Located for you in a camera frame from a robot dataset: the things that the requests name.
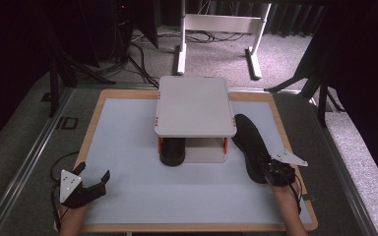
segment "black shoe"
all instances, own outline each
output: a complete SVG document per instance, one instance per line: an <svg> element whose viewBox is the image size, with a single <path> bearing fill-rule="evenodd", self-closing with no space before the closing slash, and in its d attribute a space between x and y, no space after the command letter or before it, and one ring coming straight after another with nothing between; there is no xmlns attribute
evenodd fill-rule
<svg viewBox="0 0 378 236"><path fill-rule="evenodd" d="M250 178L259 184L266 184L263 166L270 163L271 158L259 130L253 122L243 114L235 115L237 133L232 140L244 153L245 165Z"/></svg>
<svg viewBox="0 0 378 236"><path fill-rule="evenodd" d="M163 138L160 161L168 166L177 166L185 160L184 138Z"/></svg>

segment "wire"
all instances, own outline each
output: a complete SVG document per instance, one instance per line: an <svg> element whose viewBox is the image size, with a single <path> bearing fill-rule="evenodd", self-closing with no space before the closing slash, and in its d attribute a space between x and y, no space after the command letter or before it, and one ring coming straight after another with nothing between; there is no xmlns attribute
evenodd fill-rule
<svg viewBox="0 0 378 236"><path fill-rule="evenodd" d="M211 0L205 1L204 5L202 5L201 9L200 9L199 12L198 12L198 15L201 14L202 9L204 9L204 7L205 7L207 4L211 4Z"/></svg>
<svg viewBox="0 0 378 236"><path fill-rule="evenodd" d="M66 155L63 155L62 157L58 158L58 159L53 163L53 165L51 165L51 169L50 169L50 178L51 178L54 182L56 182L56 183L59 182L59 179L58 179L58 178L55 178L55 177L53 176L53 169L54 169L54 167L55 167L55 166L57 165L57 163L60 162L62 159L66 158L66 157L68 157L68 156L74 155L74 154L79 154L79 152L78 152L78 151L73 151L73 152L70 152L70 153L68 153L68 154L66 154Z"/></svg>
<svg viewBox="0 0 378 236"><path fill-rule="evenodd" d="M229 10L231 10L231 15L234 16L234 8L235 8L234 2L231 2L230 4L228 4L228 6L229 6Z"/></svg>
<svg viewBox="0 0 378 236"><path fill-rule="evenodd" d="M115 58L115 64L110 66L110 67L107 67L105 69L101 69L101 70L98 70L98 71L94 71L95 74L98 74L100 76L104 76L105 78L108 78L108 77L111 77L112 75L109 75L109 76L106 76L106 74L108 73L112 73L112 72L115 72L115 74L119 73L121 70L122 70L122 66L125 64L125 62L122 62L119 57ZM80 70L77 70L74 68L74 71L77 72L77 73L81 73L81 74L84 74L82 71Z"/></svg>
<svg viewBox="0 0 378 236"><path fill-rule="evenodd" d="M54 198L54 193L56 192L57 187L60 187L60 184L55 183L53 187L51 188L50 201L51 201L51 206L53 208L54 221L56 223L57 230L60 231L61 221L60 221L59 212L57 210L57 206L56 206L56 202Z"/></svg>
<svg viewBox="0 0 378 236"><path fill-rule="evenodd" d="M239 33L236 32L234 33L233 35L227 37L227 38L219 38L219 37L216 37L213 33L211 32L208 32L208 31L201 31L201 30L189 30L188 34L203 34L203 35L206 35L208 37L208 39L199 39L199 38L196 38L196 37L193 37L193 36L186 36L188 39L190 39L189 41L191 42L198 42L198 43L212 43L212 42L222 42L222 41L235 41L235 40L238 40L240 39L244 33L241 34L240 37L238 38L233 38L235 37L236 35L238 35Z"/></svg>
<svg viewBox="0 0 378 236"><path fill-rule="evenodd" d="M105 76L106 78L109 78L109 77L113 77L115 76L116 74L120 73L122 70L124 70L124 67L121 66L121 68L119 70L117 70L116 72L110 74L109 76Z"/></svg>
<svg viewBox="0 0 378 236"><path fill-rule="evenodd" d="M69 208L67 208L66 211L64 211L64 213L61 215L60 219L62 219L64 217L64 215L66 215L67 211L69 211Z"/></svg>
<svg viewBox="0 0 378 236"><path fill-rule="evenodd" d="M289 181L287 181L287 178L286 176L284 175L284 173L282 171L279 170L279 172L282 174L282 177L284 178L284 180L289 183ZM292 184L288 184L290 189L293 191L293 194L295 196L295 199L296 199L296 204L297 204L297 211L298 213L300 214L301 211L302 211L302 208L300 207L300 200L302 199L302 182L300 181L299 177L297 177L297 175L295 174L294 175L295 178L297 178L297 181L299 183L299 195L296 193L296 191L293 189L293 186Z"/></svg>
<svg viewBox="0 0 378 236"><path fill-rule="evenodd" d="M133 35L135 38L133 38L131 41L134 42L134 41L137 41L137 39L140 39L142 37L145 37L143 34L141 35Z"/></svg>
<svg viewBox="0 0 378 236"><path fill-rule="evenodd" d="M149 81L149 83L151 83L153 86L155 86L158 89L158 82L156 81L156 78L152 77L146 71L146 66L145 66L145 63L144 63L144 51L143 51L143 48L141 48L139 45L137 45L135 43L131 43L131 45L137 47L138 50L140 51L140 55L141 55L141 67L134 61L134 59L131 56L128 56L128 58L130 59L131 63L136 67L136 69L138 71L140 71L140 73L141 73L140 75L142 75L144 78L146 78Z"/></svg>
<svg viewBox="0 0 378 236"><path fill-rule="evenodd" d="M131 71L131 70L128 70L128 69L126 69L126 68L124 68L124 71L130 72L130 73L134 73L134 74L140 75L140 76L142 76L142 77L145 76L143 73L135 72L135 71Z"/></svg>
<svg viewBox="0 0 378 236"><path fill-rule="evenodd" d="M208 11L210 10L210 7L211 7L211 0L208 1L208 8L207 8L207 11L205 12L205 15L208 14Z"/></svg>

